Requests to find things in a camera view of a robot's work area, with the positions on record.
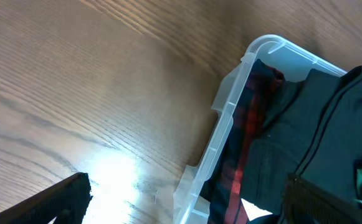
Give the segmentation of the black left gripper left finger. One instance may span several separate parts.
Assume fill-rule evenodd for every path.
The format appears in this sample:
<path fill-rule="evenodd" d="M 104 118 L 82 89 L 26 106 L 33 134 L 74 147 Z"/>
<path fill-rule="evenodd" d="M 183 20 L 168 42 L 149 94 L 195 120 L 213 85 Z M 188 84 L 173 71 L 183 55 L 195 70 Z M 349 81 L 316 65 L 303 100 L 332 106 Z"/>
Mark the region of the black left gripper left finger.
<path fill-rule="evenodd" d="M 81 224 L 92 199 L 87 173 L 78 172 L 0 212 L 0 224 Z"/>

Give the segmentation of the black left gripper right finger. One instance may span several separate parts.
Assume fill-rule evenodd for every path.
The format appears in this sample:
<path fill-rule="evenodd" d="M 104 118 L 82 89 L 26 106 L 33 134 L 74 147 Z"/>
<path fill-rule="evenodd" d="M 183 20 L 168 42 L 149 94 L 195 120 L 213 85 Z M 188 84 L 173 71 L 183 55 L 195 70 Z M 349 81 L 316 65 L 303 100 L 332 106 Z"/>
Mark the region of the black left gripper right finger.
<path fill-rule="evenodd" d="M 362 224 L 362 210 L 294 174 L 287 176 L 283 213 L 291 224 Z"/>

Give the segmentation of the black garment with tag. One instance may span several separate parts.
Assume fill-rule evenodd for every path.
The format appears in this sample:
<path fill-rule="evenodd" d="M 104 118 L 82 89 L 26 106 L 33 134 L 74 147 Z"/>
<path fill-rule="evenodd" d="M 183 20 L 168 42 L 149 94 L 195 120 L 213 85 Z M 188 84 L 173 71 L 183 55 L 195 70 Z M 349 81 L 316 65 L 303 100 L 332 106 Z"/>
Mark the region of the black garment with tag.
<path fill-rule="evenodd" d="M 355 172 L 362 166 L 362 66 L 342 77 L 311 70 L 285 82 L 252 141 L 241 197 L 278 213 L 289 173 L 356 205 Z"/>

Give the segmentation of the red navy plaid shirt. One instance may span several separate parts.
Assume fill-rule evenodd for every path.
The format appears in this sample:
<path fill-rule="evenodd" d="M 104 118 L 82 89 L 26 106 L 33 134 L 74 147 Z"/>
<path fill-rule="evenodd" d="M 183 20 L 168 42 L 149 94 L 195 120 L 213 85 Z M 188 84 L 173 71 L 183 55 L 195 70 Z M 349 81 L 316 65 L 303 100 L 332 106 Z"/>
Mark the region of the red navy plaid shirt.
<path fill-rule="evenodd" d="M 280 71 L 260 59 L 254 62 L 232 115 L 231 131 L 200 193 L 210 202 L 208 224 L 249 222 L 241 200 L 244 167 L 252 141 L 262 133 L 265 112 L 283 82 Z"/>

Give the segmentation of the clear plastic storage bin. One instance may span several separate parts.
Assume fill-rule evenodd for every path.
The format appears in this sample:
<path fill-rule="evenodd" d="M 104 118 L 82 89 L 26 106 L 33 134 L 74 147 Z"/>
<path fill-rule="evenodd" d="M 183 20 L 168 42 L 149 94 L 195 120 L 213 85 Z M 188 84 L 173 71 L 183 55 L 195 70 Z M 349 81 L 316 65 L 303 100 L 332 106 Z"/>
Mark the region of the clear plastic storage bin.
<path fill-rule="evenodd" d="M 209 202 L 200 196 L 200 192 L 219 160 L 233 125 L 232 114 L 257 59 L 280 70 L 291 82 L 305 80 L 312 69 L 337 77 L 346 74 L 345 70 L 279 35 L 262 35 L 252 41 L 240 64 L 221 81 L 211 106 L 218 113 L 218 119 L 199 164 L 186 166 L 174 191 L 174 224 L 207 223 Z"/>

